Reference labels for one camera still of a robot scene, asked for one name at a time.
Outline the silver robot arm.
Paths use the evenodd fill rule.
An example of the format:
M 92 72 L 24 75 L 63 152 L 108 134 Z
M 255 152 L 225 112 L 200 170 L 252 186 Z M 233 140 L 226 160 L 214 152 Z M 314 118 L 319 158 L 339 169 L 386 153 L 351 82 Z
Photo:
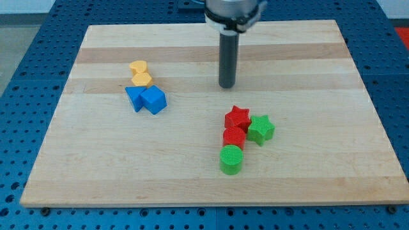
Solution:
M 259 0 L 206 0 L 206 23 L 219 32 L 219 86 L 236 81 L 239 37 L 261 18 L 268 2 Z

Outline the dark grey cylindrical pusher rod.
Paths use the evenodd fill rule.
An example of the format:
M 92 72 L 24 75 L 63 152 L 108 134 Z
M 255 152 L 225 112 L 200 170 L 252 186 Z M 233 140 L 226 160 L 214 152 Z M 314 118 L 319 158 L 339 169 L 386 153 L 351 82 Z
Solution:
M 239 36 L 220 34 L 219 38 L 219 86 L 232 88 L 236 80 Z

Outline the white tool mount ring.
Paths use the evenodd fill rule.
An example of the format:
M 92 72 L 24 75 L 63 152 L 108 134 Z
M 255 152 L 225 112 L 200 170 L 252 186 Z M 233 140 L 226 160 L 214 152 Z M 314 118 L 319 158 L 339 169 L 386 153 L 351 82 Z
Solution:
M 206 23 L 223 35 L 245 33 L 261 18 L 267 1 L 204 1 Z

